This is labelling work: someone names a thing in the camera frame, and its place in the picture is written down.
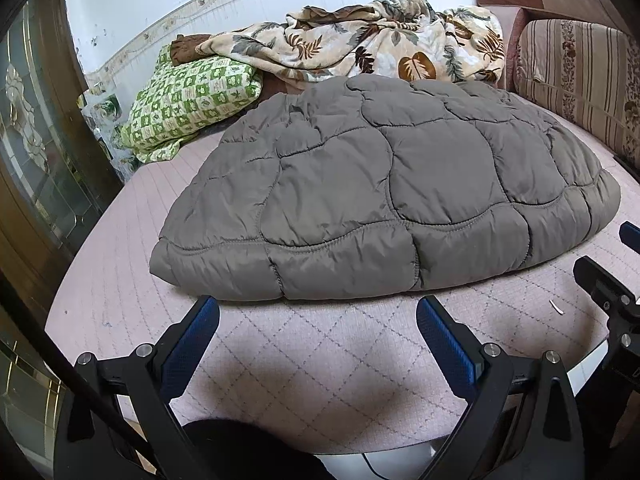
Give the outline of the brown cloth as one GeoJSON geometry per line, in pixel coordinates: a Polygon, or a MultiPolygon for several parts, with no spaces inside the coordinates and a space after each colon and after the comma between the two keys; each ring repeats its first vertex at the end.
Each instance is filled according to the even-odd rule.
{"type": "Polygon", "coordinates": [[[171,41],[169,55],[173,66],[190,63],[200,58],[206,58],[206,54],[198,50],[198,46],[209,40],[209,35],[178,35],[171,41]]]}

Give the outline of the pink quilted mattress cover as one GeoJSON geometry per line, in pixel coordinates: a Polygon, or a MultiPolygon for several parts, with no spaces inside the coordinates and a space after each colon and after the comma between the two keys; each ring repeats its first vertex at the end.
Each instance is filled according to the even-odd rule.
{"type": "MultiPolygon", "coordinates": [[[[558,352],[577,366],[606,335],[606,316],[574,281],[588,256],[630,289],[639,257],[620,241],[639,219],[639,185],[589,132],[584,142],[620,186],[620,209],[591,240],[540,266],[441,290],[449,314],[511,356],[558,352]],[[563,311],[558,315],[553,300],[563,311]]],[[[193,297],[149,270],[168,210],[218,145],[206,136],[169,162],[138,170],[67,270],[47,334],[75,361],[128,356],[190,310],[193,297]]],[[[220,307],[193,378],[171,402],[180,422],[251,422],[316,453],[389,450],[449,434],[464,404],[442,377],[416,325],[415,294],[349,302],[276,301],[220,307]]]]}

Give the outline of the small white scrap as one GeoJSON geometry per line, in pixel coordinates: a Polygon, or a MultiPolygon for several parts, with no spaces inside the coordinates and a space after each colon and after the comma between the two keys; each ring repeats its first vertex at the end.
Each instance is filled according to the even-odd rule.
{"type": "Polygon", "coordinates": [[[549,299],[549,304],[558,315],[564,315],[564,311],[553,300],[549,299]]]}

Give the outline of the grey quilted puffer jacket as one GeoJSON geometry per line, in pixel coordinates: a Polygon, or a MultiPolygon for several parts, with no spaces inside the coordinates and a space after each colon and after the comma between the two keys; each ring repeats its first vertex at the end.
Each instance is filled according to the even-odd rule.
{"type": "Polygon", "coordinates": [[[170,207],[150,270],[224,301],[428,292],[559,257],[618,208],[598,156],[510,92],[338,77],[224,132],[170,207]]]}

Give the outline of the green checkered pillow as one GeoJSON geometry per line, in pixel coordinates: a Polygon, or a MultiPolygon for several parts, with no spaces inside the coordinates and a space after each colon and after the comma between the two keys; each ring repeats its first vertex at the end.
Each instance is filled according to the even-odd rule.
{"type": "Polygon", "coordinates": [[[257,68],[218,55],[175,65],[165,44],[120,129],[122,144],[144,164],[172,159],[202,129],[238,114],[261,93],[257,68]]]}

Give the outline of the floral leaf-print blanket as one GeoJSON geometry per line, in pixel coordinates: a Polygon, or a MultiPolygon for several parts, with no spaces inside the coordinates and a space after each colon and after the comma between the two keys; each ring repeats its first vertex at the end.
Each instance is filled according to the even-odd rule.
{"type": "Polygon", "coordinates": [[[282,23],[220,32],[195,50],[246,63],[299,89],[361,74],[493,84],[506,66],[495,14],[479,6],[437,12],[427,0],[374,0],[335,11],[305,6],[282,23]]]}

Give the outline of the striped floral sofa cushion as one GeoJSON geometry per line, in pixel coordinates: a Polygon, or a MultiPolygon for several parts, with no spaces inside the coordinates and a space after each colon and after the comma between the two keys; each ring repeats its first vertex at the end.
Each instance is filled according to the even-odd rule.
{"type": "Polygon", "coordinates": [[[529,22],[513,75],[520,96],[582,127],[639,169],[639,45],[612,27],[529,22]]]}

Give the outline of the floral plastic bag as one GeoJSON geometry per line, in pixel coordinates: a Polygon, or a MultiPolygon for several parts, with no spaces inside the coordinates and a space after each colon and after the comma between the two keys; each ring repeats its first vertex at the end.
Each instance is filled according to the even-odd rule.
{"type": "Polygon", "coordinates": [[[128,182],[136,172],[139,161],[122,142],[122,127],[126,117],[116,96],[114,84],[99,82],[81,93],[76,103],[116,176],[120,182],[128,182]]]}

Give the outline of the wooden glass-panel door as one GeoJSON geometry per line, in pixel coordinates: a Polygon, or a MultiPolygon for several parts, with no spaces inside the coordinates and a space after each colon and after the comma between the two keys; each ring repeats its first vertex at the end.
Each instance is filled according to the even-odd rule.
{"type": "Polygon", "coordinates": [[[1,307],[39,325],[122,185],[76,101],[65,0],[25,0],[1,36],[1,307]]]}

